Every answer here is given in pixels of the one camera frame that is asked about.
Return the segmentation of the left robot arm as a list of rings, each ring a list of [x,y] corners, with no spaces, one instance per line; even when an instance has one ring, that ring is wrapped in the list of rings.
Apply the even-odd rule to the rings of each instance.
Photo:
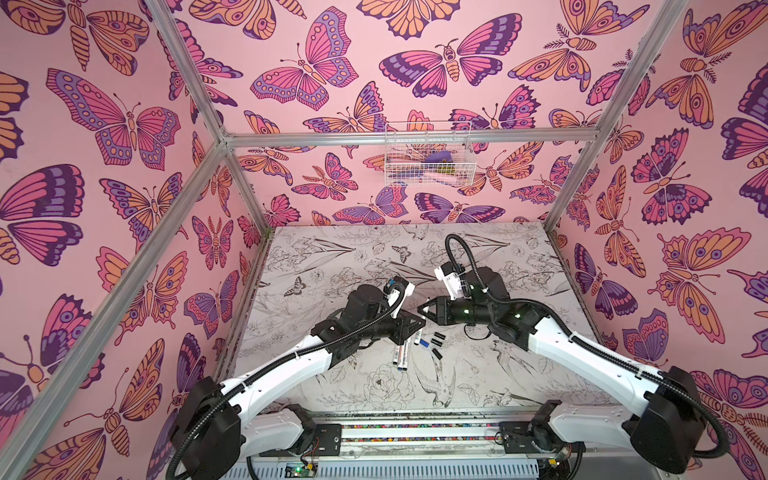
[[[400,276],[383,288],[363,284],[281,356],[221,382],[199,380],[169,430],[174,453],[165,478],[220,479],[238,461],[263,452],[303,454],[316,427],[312,418],[299,406],[270,415],[264,409],[378,340],[405,346],[424,326],[403,308],[414,290]]]

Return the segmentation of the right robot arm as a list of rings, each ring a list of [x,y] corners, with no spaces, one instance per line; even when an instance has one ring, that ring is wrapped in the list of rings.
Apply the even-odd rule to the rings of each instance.
[[[685,472],[693,458],[730,453],[725,426],[703,404],[689,372],[660,371],[613,352],[569,329],[548,305],[510,297],[487,267],[467,272],[447,262],[434,274],[447,293],[420,305],[420,315],[441,326],[484,325],[491,336],[567,368],[620,406],[615,413],[590,413],[551,401],[531,425],[532,437],[630,449],[671,474]]]

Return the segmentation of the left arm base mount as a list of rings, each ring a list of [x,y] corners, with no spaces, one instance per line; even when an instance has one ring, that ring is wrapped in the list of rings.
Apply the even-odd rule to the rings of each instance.
[[[289,404],[277,413],[277,419],[287,424],[296,438],[283,445],[283,438],[270,441],[268,449],[259,452],[259,458],[299,457],[313,454],[316,456],[339,457],[341,454],[342,425],[337,423],[317,423],[309,411],[298,404]]]

